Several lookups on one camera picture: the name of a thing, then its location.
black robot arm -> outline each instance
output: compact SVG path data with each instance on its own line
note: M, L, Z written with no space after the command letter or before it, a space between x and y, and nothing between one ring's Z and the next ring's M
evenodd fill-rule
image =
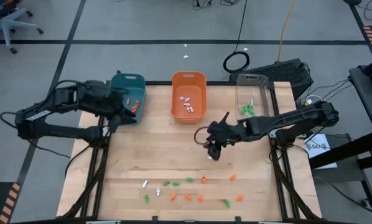
M221 148L229 144L234 146L235 143L241 141L256 141L272 130L294 124L289 129L279 129L274 133L277 145L284 147L293 143L298 135L312 128L334 126L339 120L338 111L334 109L331 103L324 101L318 101L306 108L278 116L257 116L240 119L234 126L226 124L228 115L229 112L219 123L214 121L207 129L210 136L207 138L204 147L208 149L208 154L216 161L220 158Z
M47 124L44 117L52 113L67 113L82 110L104 116L112 121L111 131L119 124L131 124L135 114L123 106L123 93L126 90L110 90L103 82L75 82L74 85L52 90L45 100L19 110L16 113L15 125L17 135L22 139L38 139L43 136L83 139L91 147L102 147L105 131L103 128L73 128Z

white paper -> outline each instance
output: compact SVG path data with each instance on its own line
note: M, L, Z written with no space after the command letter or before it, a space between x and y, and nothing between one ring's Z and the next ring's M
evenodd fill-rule
M330 149L330 145L328 144L327 138L325 134L316 134L308 143L306 143L310 138L305 140L305 147L306 151L308 151L309 158L315 157L320 155L323 152L327 152ZM332 163L329 165L325 165L316 169L328 169L328 168L337 168L337 163Z

teal basket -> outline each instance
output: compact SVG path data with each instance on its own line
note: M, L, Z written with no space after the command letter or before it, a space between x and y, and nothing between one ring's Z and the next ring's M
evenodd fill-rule
M142 75L137 74L126 74L118 73L115 75L110 82L110 88L124 88L129 91L129 94L124 94L123 105L125 108L132 110L132 107L136 104L136 100L139 100L139 108L136 111L136 123L141 122L143 114L144 97L146 95L146 81ZM126 101L130 99L131 103L126 104Z

clear plastic bin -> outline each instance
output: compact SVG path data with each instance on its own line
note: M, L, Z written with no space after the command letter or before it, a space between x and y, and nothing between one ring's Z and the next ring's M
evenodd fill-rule
M271 116L268 101L269 80L264 75L240 74L237 77L236 119Z

black desk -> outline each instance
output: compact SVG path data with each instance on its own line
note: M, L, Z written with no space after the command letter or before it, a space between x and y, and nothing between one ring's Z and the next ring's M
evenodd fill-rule
M350 80L355 86L360 100L363 102L363 105L372 122L372 87L370 78L363 73L363 71L365 71L364 68L365 67L359 67L349 70ZM364 152L370 152L371 155L364 159L359 159L357 155ZM349 169L345 169L345 167L342 168L341 166L341 169L343 169L345 175L340 176L340 174L338 173L337 177L335 177L338 179L344 179L345 176L350 177L351 175L353 175L354 172L351 170L351 167L353 166L358 166L360 170L372 167L372 133L341 146L334 147L328 152L309 159L309 162L311 169L322 167L333 162L337 162L338 166L342 164L348 164ZM362 180L360 176L355 175L355 179L351 177L349 180L346 181L362 181L361 183L367 195L368 203L372 206L372 190L366 177L363 176L363 178L364 180Z

